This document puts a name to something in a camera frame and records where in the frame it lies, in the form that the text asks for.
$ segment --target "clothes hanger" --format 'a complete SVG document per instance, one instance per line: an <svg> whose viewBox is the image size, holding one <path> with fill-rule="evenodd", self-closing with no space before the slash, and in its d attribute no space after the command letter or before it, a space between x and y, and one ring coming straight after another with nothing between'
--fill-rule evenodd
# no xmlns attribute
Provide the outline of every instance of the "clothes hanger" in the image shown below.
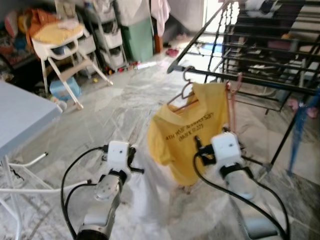
<svg viewBox="0 0 320 240"><path fill-rule="evenodd" d="M238 77L237 77L237 81L236 81L237 82L236 88L232 88L231 82L229 80L226 81L226 84L225 84L226 102L228 103L228 121L229 121L230 131L233 133L236 133L236 108L235 108L236 94L239 91L239 89L241 88L242 78L243 78L243 73L239 72ZM231 93L231 107L229 106L228 92ZM230 109L232 112L232 125L231 125Z"/></svg>
<svg viewBox="0 0 320 240"><path fill-rule="evenodd" d="M194 83L191 81L191 79L186 79L186 72L189 70L189 69L194 69L195 67L194 66L187 66L184 71L183 71L183 80L185 80L187 82L186 85L184 85L184 87L182 88L182 91L176 95L175 97L173 97L170 101L167 102L167 104L171 104L174 100L176 100L177 98L181 97L181 99L188 99L189 97L192 97L195 95L195 93L192 91L189 95L187 96L184 96L184 92L186 90L186 88L189 86L189 85L193 85ZM184 109L188 106L190 106L191 104L194 104L196 102L198 102L199 100L196 99L190 103L187 103L186 105L183 105L175 110L173 110L174 113L176 113L177 111L181 110L181 109Z"/></svg>

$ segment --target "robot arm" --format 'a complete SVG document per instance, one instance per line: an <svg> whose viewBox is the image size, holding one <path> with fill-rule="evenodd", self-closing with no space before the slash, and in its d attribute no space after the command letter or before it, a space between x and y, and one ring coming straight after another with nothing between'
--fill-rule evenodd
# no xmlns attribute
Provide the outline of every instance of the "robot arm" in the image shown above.
<svg viewBox="0 0 320 240"><path fill-rule="evenodd" d="M127 142L111 141L103 150L109 167L95 186L76 240L108 240L124 184L132 173L144 173L143 169L131 166L136 149Z"/></svg>
<svg viewBox="0 0 320 240"><path fill-rule="evenodd" d="M219 175L226 183L227 190L233 192L234 195L238 195L250 201L264 211L269 210L269 206L265 204L260 195L259 186L257 185L257 182L254 181L251 170L248 166L245 166L245 163L241 158L238 139L234 133L225 132L214 136L210 141L211 144L207 146L202 146L198 137L195 137L195 142L199 151L196 156L199 156L202 159L204 165L216 165ZM283 239L283 236L280 234L280 230L283 229L278 229L279 225L276 227L270 219L255 210L251 205L236 198L232 198L231 200L237 209L248 239Z"/></svg>

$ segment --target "marble floor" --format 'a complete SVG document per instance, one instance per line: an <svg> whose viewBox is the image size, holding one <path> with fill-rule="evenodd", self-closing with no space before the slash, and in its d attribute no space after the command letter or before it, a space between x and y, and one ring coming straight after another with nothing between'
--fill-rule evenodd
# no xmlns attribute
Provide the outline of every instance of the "marble floor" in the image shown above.
<svg viewBox="0 0 320 240"><path fill-rule="evenodd" d="M182 73L167 74L172 58L157 56L157 65L110 77L114 86L106 87L103 81L84 81L79 98L84 109L77 111L71 102L62 116L38 134L21 151L15 153L16 161L28 162L47 151L49 155L30 168L39 177L59 187L65 169L81 153L110 140L129 141L138 146L146 161L148 154L146 132L157 109L181 91L185 82ZM198 75L190 78L201 81ZM236 104L238 134L247 154L263 162L271 160L289 122L290 109L281 113L262 108ZM319 119L308 120L293 176L288 177L291 139L290 135L272 171L262 182L284 201L291 223L292 240L320 239L320 149ZM101 155L93 153L70 172L67 183L100 177ZM167 169L159 166L164 176ZM24 187L35 186L26 179ZM75 228L81 224L87 198L93 189L86 187L75 193L70 202L70 218ZM229 197L198 182L190 194L181 189L168 192L159 187L159 196L166 213L163 224L137 223L132 214L132 192L125 187L121 204L116 212L111 240L244 240L240 224ZM23 217L24 240L71 240L57 195L19 195ZM276 216L281 215L276 202L270 199ZM0 206L0 240L14 239L15 221Z"/></svg>

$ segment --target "gray table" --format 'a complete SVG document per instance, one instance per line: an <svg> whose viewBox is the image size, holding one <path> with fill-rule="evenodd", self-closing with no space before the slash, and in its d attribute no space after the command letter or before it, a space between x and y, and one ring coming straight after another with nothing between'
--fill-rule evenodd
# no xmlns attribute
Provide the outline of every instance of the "gray table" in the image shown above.
<svg viewBox="0 0 320 240"><path fill-rule="evenodd" d="M29 138L48 126L53 119L61 115L61 109L53 102L35 94L0 81L0 161L10 188L0 189L1 193L9 193L12 201L11 208L1 197L2 204L17 222L15 239L19 240L22 233L22 219L16 194L58 193L60 188L53 189L33 174L27 167L37 163L47 153L43 153L26 164L9 163L9 154L23 145ZM38 181L42 189L16 189L13 184L10 167L22 168L31 178Z"/></svg>

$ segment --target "yellow t-shirt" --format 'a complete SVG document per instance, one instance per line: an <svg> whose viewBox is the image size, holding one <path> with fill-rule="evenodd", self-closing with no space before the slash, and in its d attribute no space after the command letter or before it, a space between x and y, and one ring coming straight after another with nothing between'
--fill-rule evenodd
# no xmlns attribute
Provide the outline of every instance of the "yellow t-shirt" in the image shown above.
<svg viewBox="0 0 320 240"><path fill-rule="evenodd" d="M194 83L192 89L198 101L178 112L172 111L177 109L175 106L163 105L153 116L147 134L153 159L169 165L175 180L184 186L198 180L192 164L197 152L194 136L199 136L204 146L208 145L228 122L224 84Z"/></svg>

